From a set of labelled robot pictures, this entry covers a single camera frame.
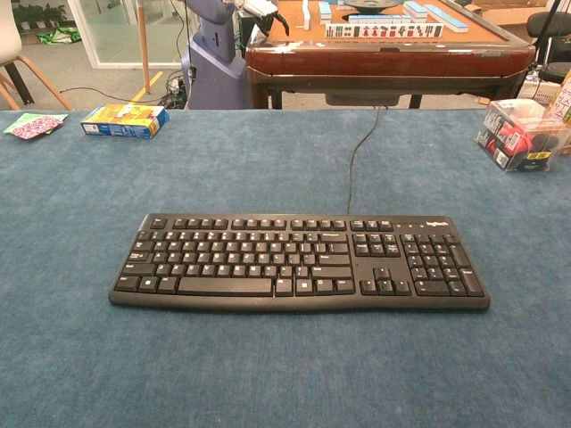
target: gray robot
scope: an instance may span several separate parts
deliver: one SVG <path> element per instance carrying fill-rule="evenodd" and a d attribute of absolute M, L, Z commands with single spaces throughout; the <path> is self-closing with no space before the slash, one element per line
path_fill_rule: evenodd
<path fill-rule="evenodd" d="M 185 0 L 200 17 L 201 27 L 189 40 L 182 59 L 186 94 L 193 110 L 236 110 L 252 107 L 246 85 L 246 63 L 236 56 L 232 14 L 244 9 L 268 35 L 274 19 L 289 34 L 286 20 L 269 0 Z"/>

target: table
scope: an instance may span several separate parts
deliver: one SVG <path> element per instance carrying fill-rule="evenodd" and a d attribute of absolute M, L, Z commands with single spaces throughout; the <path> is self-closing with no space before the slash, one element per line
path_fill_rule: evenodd
<path fill-rule="evenodd" d="M 468 32 L 444 28 L 438 38 L 329 38 L 319 25 L 318 2 L 309 2 L 311 30 L 303 29 L 301 0 L 281 0 L 290 36 L 278 22 L 269 38 L 246 51 L 248 79 L 257 108 L 267 107 L 268 92 L 353 94 L 460 94 L 491 99 L 514 97 L 534 56 L 534 47 L 450 0 L 434 4 L 468 25 Z M 332 22 L 351 11 L 332 5 Z M 402 6 L 384 10 L 403 14 Z M 413 96 L 411 107 L 420 100 Z"/>
<path fill-rule="evenodd" d="M 568 425 L 570 158 L 502 173 L 482 111 L 381 111 L 357 152 L 352 213 L 452 216 L 487 312 L 133 309 L 107 292 L 146 213 L 343 213 L 374 112 L 173 111 L 153 140 L 81 117 L 0 134 L 3 428 Z"/>

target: keyboard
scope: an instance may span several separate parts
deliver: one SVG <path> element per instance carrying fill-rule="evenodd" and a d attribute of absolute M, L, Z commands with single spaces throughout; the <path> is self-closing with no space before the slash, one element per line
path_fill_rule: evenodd
<path fill-rule="evenodd" d="M 112 303 L 218 311 L 486 309 L 446 217 L 149 214 Z"/>

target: floor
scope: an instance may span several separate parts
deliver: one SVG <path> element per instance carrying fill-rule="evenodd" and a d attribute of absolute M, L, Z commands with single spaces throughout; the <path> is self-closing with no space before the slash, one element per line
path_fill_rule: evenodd
<path fill-rule="evenodd" d="M 141 70 L 94 70 L 89 63 L 82 43 L 73 45 L 25 45 L 24 55 L 28 56 L 37 66 L 64 91 L 77 86 L 89 86 L 125 100 L 132 99 L 144 87 Z M 62 106 L 38 82 L 35 76 L 20 63 L 16 63 L 32 97 L 34 104 L 22 106 L 23 110 L 61 110 Z M 166 93 L 167 76 L 177 70 L 151 70 L 151 77 L 161 72 L 154 83 L 149 95 L 142 101 L 161 98 Z M 65 93 L 76 110 L 90 111 L 102 103 L 112 103 L 95 91 L 88 89 L 73 90 Z M 21 105 L 21 99 L 14 94 L 14 99 Z M 401 97 L 399 103 L 392 108 L 408 108 L 410 97 Z M 423 97 L 422 109 L 481 109 L 485 106 L 472 95 L 427 95 Z M 332 107 L 325 103 L 324 95 L 313 94 L 284 94 L 284 110 L 315 110 L 346 107 Z M 0 97 L 0 110 L 7 110 L 8 105 Z"/>

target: blue carpet table cover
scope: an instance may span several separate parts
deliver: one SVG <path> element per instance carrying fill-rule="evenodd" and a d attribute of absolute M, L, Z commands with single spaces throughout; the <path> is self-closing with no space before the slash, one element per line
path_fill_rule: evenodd
<path fill-rule="evenodd" d="M 381 111 L 352 213 L 451 216 L 487 312 L 107 300 L 148 212 L 343 214 L 374 114 L 174 111 L 142 140 L 85 136 L 73 112 L 0 135 L 0 426 L 569 426 L 571 159 L 502 173 L 473 142 L 483 111 Z"/>

